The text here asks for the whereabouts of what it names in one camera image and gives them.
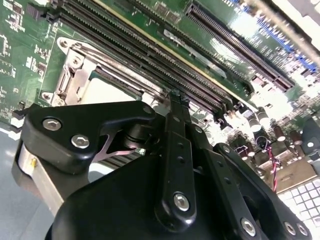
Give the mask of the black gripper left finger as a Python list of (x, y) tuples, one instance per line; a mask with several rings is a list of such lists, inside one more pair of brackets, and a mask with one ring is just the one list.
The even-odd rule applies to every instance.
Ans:
[(189, 102), (169, 95), (166, 116), (142, 101), (32, 108), (15, 162), (54, 217), (75, 191), (143, 156), (192, 157)]

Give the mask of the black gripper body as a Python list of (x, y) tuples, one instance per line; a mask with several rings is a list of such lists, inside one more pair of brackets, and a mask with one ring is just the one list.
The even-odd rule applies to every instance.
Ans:
[(193, 156), (145, 155), (72, 193), (49, 240), (185, 240), (198, 216)]

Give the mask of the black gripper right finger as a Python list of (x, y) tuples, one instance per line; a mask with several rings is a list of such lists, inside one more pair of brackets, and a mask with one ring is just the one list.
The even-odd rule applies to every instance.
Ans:
[(306, 225), (224, 143), (210, 145), (188, 122), (198, 215), (186, 240), (310, 240)]

